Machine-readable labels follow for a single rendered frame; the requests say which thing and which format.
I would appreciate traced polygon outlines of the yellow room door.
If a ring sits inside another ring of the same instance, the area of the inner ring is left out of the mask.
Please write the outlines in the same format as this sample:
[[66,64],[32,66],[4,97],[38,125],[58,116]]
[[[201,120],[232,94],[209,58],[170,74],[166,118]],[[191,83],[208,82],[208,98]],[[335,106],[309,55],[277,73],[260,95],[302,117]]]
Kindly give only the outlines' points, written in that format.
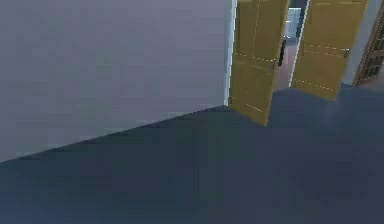
[[228,105],[266,126],[290,0],[237,0]]
[[334,101],[368,0],[310,0],[291,87]]

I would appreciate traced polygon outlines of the brown wooden shelf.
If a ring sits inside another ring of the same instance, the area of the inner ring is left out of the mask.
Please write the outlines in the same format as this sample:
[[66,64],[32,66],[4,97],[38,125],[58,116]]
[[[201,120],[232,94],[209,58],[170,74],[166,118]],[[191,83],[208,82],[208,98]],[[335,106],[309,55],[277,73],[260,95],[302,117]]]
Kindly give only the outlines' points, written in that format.
[[372,27],[353,86],[361,86],[377,79],[384,63],[384,0],[381,0],[378,15]]

